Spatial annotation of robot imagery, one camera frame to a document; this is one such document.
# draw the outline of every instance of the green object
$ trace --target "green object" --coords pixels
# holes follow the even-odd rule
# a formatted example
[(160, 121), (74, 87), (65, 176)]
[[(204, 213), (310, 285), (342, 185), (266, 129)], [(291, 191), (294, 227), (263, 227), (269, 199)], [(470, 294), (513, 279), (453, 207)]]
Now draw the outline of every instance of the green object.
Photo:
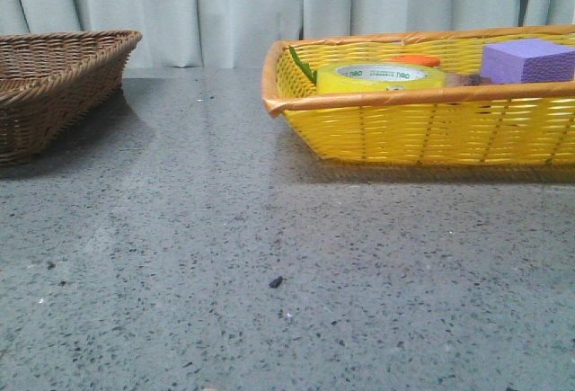
[(302, 69), (302, 72), (304, 72), (305, 76), (307, 76), (307, 79), (309, 79), (313, 84), (317, 84), (317, 70), (313, 70), (309, 66), (309, 63), (305, 63), (302, 60), (300, 60), (294, 47), (289, 47), (289, 53), (291, 54), (291, 57), (294, 59), (296, 65), (300, 69)]

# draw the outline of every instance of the purple foam block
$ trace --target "purple foam block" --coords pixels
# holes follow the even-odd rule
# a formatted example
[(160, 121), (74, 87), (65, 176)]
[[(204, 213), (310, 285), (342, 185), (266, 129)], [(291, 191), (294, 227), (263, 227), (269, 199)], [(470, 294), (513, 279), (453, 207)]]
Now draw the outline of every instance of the purple foam block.
[(522, 39), (483, 48), (482, 76), (494, 84), (571, 81), (575, 49), (548, 40)]

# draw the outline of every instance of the yellow tape roll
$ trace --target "yellow tape roll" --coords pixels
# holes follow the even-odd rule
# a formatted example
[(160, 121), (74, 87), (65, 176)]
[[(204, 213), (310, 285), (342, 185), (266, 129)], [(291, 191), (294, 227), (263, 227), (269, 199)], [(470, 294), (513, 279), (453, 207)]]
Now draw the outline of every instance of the yellow tape roll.
[(445, 83), (446, 74), (439, 69), (404, 63), (337, 63), (317, 71), (318, 93), (433, 88)]

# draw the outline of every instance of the gray countertop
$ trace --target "gray countertop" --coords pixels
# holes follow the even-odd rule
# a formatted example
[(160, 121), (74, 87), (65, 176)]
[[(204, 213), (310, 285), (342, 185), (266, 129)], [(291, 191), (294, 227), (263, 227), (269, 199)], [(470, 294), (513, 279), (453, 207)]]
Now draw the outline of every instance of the gray countertop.
[(574, 182), (324, 162), (258, 70), (129, 73), (0, 168), (0, 390), (575, 389)]

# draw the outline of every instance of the wicker basket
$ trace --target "wicker basket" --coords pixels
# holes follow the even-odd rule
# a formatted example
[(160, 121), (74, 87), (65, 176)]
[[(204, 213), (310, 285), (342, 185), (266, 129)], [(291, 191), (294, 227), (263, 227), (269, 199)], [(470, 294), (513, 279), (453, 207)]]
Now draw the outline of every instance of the wicker basket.
[(0, 36), (0, 165), (32, 159), (121, 86), (138, 31)]
[(575, 81), (316, 94), (288, 47), (311, 68), (404, 54), (478, 73), (488, 43), (534, 38), (575, 47), (575, 25), (413, 32), (278, 41), (262, 71), (271, 116), (283, 114), (322, 158), (377, 164), (571, 164)]

